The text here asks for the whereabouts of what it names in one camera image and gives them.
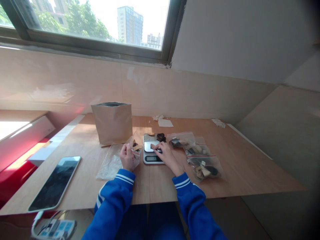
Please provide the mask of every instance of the scale display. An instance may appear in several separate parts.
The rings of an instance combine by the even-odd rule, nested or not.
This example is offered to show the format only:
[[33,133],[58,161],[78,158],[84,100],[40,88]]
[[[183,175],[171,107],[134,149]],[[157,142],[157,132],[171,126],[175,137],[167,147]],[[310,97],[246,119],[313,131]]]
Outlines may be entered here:
[[158,156],[151,156],[151,155],[145,156],[144,160],[146,162],[162,162],[162,160]]

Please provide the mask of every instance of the blue tracksuit sleeve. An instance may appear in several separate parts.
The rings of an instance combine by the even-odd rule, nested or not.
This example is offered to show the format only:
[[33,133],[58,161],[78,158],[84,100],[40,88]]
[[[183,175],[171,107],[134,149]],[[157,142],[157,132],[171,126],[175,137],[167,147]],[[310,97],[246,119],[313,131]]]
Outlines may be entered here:
[[172,181],[177,189],[182,216],[189,227],[190,239],[226,239],[203,204],[206,199],[204,192],[190,181],[186,173],[173,178]]
[[114,180],[106,182],[99,191],[95,215],[82,239],[115,238],[123,214],[130,207],[135,178],[133,173],[120,169]]

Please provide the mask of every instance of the sky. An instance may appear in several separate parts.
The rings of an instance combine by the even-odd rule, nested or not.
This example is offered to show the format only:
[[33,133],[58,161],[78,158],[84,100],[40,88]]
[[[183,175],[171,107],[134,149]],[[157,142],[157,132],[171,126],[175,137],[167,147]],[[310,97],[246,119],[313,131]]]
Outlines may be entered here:
[[[54,0],[49,0],[53,9]],[[142,42],[147,42],[148,34],[164,35],[170,0],[90,0],[91,10],[99,18],[109,34],[118,38],[118,12],[117,8],[123,6],[133,7],[134,11],[143,16]]]

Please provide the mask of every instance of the red surface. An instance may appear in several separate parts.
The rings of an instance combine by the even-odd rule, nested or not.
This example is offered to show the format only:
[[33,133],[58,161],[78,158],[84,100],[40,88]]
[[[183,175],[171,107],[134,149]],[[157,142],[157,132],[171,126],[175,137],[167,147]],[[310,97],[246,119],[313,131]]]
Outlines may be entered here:
[[49,139],[47,138],[42,139],[10,166],[0,172],[0,209],[37,169],[37,167],[27,161],[27,159],[48,141]]

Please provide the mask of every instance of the digital kitchen scale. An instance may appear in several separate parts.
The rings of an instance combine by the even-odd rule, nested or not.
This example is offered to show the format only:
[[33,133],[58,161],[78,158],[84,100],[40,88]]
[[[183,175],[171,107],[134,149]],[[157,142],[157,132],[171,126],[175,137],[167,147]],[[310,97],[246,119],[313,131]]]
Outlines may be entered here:
[[145,164],[164,164],[164,162],[155,154],[150,145],[157,145],[160,142],[157,140],[157,134],[155,133],[154,137],[149,136],[147,133],[143,135],[143,161]]

